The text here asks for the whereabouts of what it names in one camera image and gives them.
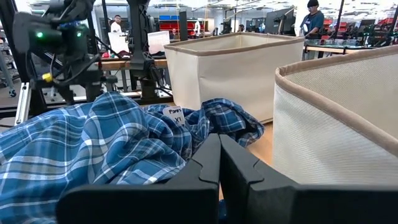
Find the yellow connector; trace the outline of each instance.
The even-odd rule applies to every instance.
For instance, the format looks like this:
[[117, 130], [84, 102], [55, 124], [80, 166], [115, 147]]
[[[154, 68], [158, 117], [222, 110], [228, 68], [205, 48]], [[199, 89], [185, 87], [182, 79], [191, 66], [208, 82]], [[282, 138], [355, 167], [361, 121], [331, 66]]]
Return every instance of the yellow connector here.
[[43, 74], [42, 78], [46, 82], [52, 82], [52, 75], [50, 73]]

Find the man in blue shirt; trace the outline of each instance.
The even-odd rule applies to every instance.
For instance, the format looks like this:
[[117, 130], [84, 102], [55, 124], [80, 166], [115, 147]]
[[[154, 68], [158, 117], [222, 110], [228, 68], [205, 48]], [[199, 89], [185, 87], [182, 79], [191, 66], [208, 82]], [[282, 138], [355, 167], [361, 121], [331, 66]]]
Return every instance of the man in blue shirt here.
[[325, 16], [321, 11], [318, 10], [319, 3], [318, 0], [310, 0], [307, 4], [310, 14], [304, 17], [301, 24], [303, 28], [304, 24], [307, 26], [307, 31], [304, 33], [306, 39], [320, 39], [320, 29], [323, 27], [323, 21]]

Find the clothing tag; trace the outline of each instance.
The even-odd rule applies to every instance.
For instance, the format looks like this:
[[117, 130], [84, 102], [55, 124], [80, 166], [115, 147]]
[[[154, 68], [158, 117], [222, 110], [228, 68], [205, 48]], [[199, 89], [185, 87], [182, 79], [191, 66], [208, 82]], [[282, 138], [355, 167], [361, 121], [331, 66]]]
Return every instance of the clothing tag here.
[[185, 117], [182, 113], [181, 106], [169, 106], [163, 109], [163, 115], [168, 116], [177, 124], [185, 124]]

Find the man in white shirt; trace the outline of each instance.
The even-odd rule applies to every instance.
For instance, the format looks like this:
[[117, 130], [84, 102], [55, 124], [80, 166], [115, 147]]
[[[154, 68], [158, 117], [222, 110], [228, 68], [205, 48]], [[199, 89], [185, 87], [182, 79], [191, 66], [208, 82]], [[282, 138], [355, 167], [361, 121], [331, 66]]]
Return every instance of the man in white shirt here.
[[119, 15], [114, 17], [114, 22], [111, 24], [111, 32], [122, 32], [122, 28], [120, 27], [120, 22], [122, 18]]

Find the laundry basket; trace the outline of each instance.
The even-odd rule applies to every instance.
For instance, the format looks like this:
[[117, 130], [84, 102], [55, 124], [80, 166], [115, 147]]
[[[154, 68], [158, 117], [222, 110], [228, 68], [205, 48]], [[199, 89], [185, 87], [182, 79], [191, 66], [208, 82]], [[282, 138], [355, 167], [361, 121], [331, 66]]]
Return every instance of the laundry basket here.
[[226, 98], [259, 121], [272, 119], [275, 69], [299, 62], [304, 40], [238, 32], [166, 45], [176, 105], [197, 110]]
[[398, 185], [398, 46], [275, 76], [273, 165], [301, 184]]

